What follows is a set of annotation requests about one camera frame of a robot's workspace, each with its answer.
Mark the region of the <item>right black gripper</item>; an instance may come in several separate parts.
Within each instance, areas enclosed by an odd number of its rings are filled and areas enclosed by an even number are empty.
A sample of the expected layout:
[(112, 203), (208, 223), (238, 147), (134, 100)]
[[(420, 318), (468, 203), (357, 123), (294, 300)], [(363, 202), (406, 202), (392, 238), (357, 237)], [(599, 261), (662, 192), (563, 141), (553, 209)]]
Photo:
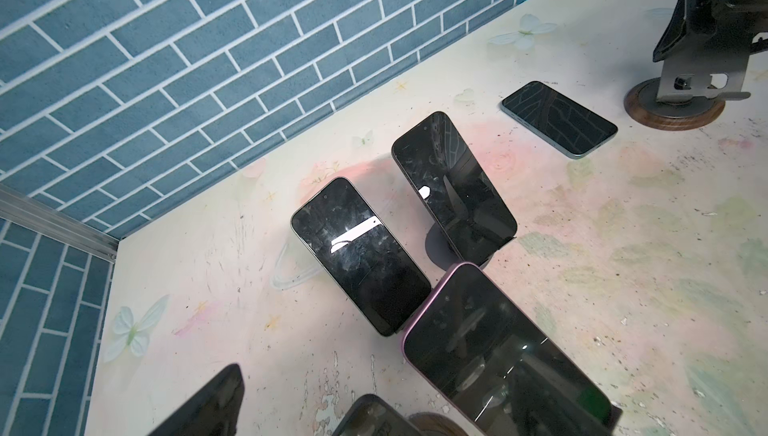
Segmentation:
[(717, 51), (751, 56), (766, 50), (767, 0), (677, 0), (653, 60)]

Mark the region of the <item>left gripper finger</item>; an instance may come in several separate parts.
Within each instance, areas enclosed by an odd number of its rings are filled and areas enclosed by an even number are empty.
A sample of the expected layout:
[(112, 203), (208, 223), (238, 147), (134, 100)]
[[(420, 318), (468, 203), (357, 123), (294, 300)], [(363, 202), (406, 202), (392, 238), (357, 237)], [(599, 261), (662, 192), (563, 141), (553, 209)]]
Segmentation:
[(245, 385), (237, 363), (224, 367), (150, 436), (233, 436), (244, 399)]

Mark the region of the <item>purple-edged phone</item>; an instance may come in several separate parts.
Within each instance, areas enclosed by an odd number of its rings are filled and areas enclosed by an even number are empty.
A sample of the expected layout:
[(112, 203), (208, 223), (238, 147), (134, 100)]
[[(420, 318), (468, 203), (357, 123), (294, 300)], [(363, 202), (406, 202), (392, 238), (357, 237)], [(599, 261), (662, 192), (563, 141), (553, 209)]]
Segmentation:
[(456, 264), (416, 313), (405, 359), (486, 435), (610, 435), (608, 396), (476, 265)]

